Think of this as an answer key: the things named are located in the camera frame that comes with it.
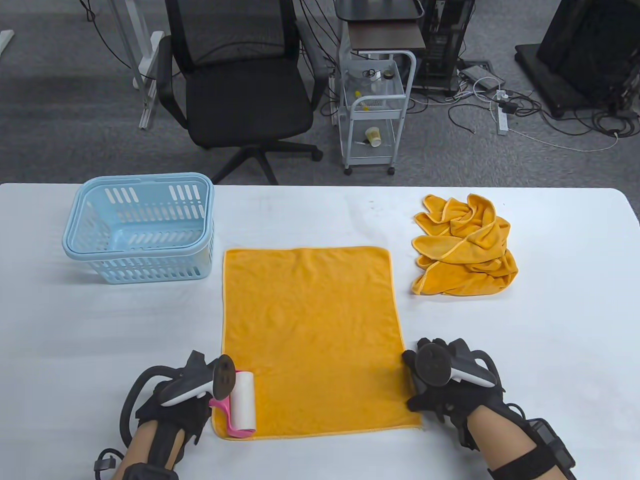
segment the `chair seat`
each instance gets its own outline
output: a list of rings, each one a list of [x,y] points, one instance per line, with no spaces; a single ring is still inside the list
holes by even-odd
[[[311,128],[313,111],[298,67],[287,59],[201,68],[186,81],[191,139],[201,147],[239,147]]]

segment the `white adhesive roll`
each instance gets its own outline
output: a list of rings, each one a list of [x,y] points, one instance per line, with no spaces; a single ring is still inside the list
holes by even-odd
[[[253,373],[237,372],[230,396],[231,426],[236,430],[255,430],[255,386]]]

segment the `yellow towel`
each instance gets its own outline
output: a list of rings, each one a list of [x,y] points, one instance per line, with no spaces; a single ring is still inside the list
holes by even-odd
[[[388,251],[230,250],[223,351],[255,375],[254,438],[415,428]],[[214,428],[226,437],[224,414]]]
[[[422,254],[417,264],[425,272],[414,281],[415,294],[491,295],[508,287],[518,273],[509,250],[511,225],[479,195],[467,203],[434,195],[424,199],[429,213],[415,221],[427,236],[413,240]]]

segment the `white cable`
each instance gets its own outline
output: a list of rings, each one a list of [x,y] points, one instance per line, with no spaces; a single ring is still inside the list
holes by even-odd
[[[496,105],[498,105],[498,104],[493,99],[491,100],[491,102],[492,102],[492,104],[489,105],[489,112],[491,112],[491,118],[493,119],[493,121],[495,123],[498,123],[498,120],[496,120],[495,115],[493,114],[493,108],[492,108],[493,103],[495,103]],[[614,135],[616,137],[616,141],[613,143],[613,145],[609,145],[608,147],[605,147],[605,148],[596,148],[595,150],[581,150],[579,148],[563,147],[562,145],[556,145],[555,143],[549,143],[547,141],[540,140],[538,138],[533,138],[533,137],[527,135],[526,133],[518,132],[517,130],[514,130],[512,128],[509,129],[509,132],[517,133],[518,135],[521,135],[521,136],[523,136],[525,138],[528,138],[529,140],[538,141],[538,142],[544,143],[545,145],[548,145],[550,147],[561,148],[563,150],[571,150],[572,152],[580,152],[581,154],[590,154],[590,153],[593,153],[593,152],[604,152],[605,150],[609,150],[610,148],[615,147],[618,144],[618,140],[620,139],[620,137],[618,137],[618,134],[614,133]]]
[[[614,133],[614,135],[616,136],[616,141],[613,143],[613,145],[610,145],[609,147],[606,147],[606,148],[597,148],[596,150],[580,150],[579,148],[563,147],[562,145],[555,145],[553,143],[549,143],[549,142],[544,141],[544,140],[539,140],[538,138],[530,137],[529,135],[526,135],[526,134],[524,134],[522,132],[518,132],[518,131],[516,131],[514,129],[509,129],[509,132],[517,133],[518,135],[522,135],[525,138],[528,138],[528,139],[534,140],[534,141],[538,141],[540,143],[544,143],[545,145],[548,145],[550,147],[561,148],[563,150],[571,150],[572,152],[580,152],[581,154],[589,154],[589,153],[592,153],[592,152],[604,152],[605,150],[609,150],[610,148],[615,147],[618,144],[618,140],[619,140],[618,134]]]
[[[427,98],[427,101],[424,102],[423,100],[418,100],[418,99],[414,99],[413,97],[409,97],[411,100],[413,100],[416,103],[419,103],[420,105],[428,105],[430,107],[437,107],[438,105],[453,105],[455,103],[458,103],[460,100],[466,99],[468,97],[471,97],[473,95],[473,92],[460,92],[460,93],[464,93],[465,95],[461,96],[461,97],[450,97],[453,98],[452,102],[443,102],[443,103],[429,103],[429,99]]]
[[[474,83],[473,91],[474,91],[474,95],[476,96],[477,99],[482,100],[483,102],[486,102],[486,103],[491,103],[491,102],[493,102],[493,100],[487,100],[487,99],[482,98],[480,95],[478,95],[479,93],[486,93],[486,92],[478,92],[476,90],[476,85],[478,84],[478,82],[481,82],[482,80],[486,80],[488,78],[496,80],[498,82],[498,88],[500,88],[500,85],[502,85],[502,81],[498,80],[496,77],[482,77],[482,78],[479,78],[478,80],[476,80],[476,82]]]

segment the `chair base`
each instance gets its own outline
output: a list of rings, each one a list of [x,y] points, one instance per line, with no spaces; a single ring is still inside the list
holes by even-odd
[[[311,160],[313,160],[314,162],[319,162],[323,157],[322,150],[319,150],[317,146],[309,145],[307,143],[295,143],[292,141],[274,141],[271,143],[259,145],[257,147],[243,147],[240,148],[240,150],[233,157],[231,157],[231,160],[225,163],[220,171],[211,178],[211,181],[214,184],[220,183],[231,172],[241,166],[245,160],[248,160],[249,158],[255,158],[256,160],[258,160],[258,163],[260,164],[264,175],[267,177],[269,184],[278,185],[278,179],[276,179],[276,176],[271,169],[271,165],[269,165],[269,161],[267,160],[267,152],[310,153]]]

